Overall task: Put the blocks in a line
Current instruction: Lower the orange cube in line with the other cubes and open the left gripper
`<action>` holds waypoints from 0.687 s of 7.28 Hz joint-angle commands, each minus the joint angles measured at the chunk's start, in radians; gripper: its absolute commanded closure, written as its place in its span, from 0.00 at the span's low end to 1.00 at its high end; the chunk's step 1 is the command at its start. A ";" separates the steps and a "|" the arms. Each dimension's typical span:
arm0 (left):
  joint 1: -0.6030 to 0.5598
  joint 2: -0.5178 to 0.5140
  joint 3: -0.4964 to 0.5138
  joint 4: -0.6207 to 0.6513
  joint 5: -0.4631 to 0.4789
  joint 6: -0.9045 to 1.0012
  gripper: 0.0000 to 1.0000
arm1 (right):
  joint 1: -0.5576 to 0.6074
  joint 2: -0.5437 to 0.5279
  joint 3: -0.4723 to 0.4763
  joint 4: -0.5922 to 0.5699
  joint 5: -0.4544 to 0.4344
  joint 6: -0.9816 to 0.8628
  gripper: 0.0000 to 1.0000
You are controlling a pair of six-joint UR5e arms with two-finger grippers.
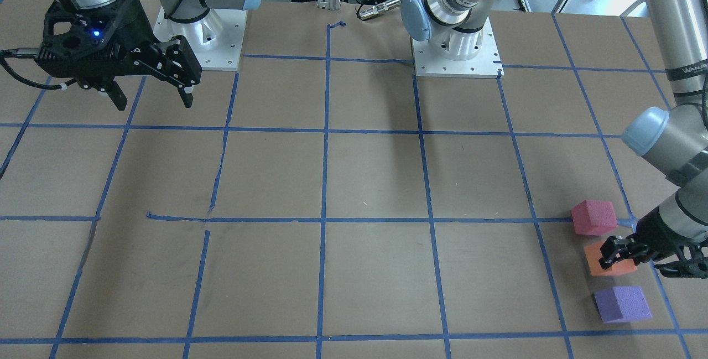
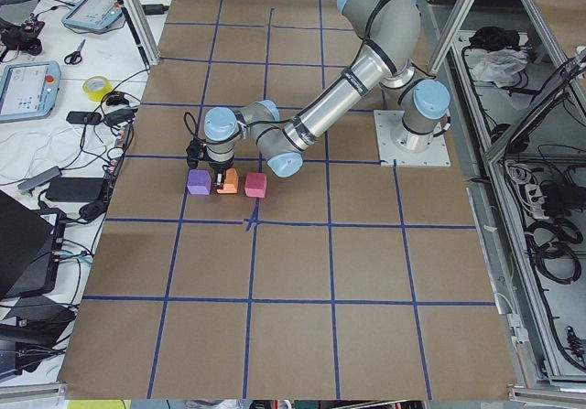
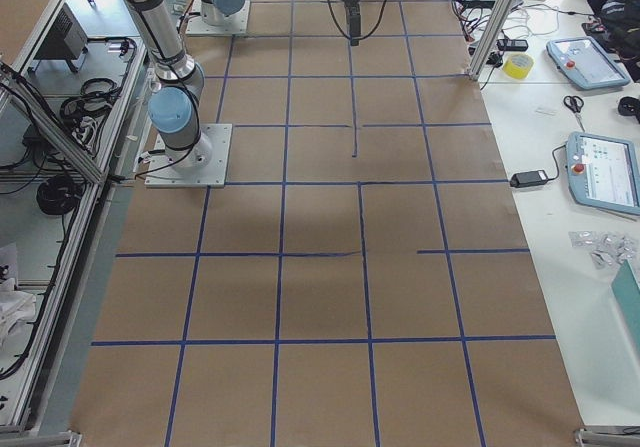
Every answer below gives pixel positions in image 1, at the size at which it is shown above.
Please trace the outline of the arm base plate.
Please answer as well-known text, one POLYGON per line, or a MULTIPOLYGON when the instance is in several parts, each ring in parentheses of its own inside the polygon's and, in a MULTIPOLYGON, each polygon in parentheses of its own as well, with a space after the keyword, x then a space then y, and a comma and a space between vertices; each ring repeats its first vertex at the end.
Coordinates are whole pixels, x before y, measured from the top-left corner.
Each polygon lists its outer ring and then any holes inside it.
POLYGON ((200 21, 180 24, 161 8, 153 32, 161 41, 184 36, 205 71, 238 71, 247 17, 242 9, 211 9, 200 21))
POLYGON ((427 41, 410 40, 415 74, 423 77, 473 77, 500 79, 505 76, 490 19, 470 34, 450 30, 427 41))

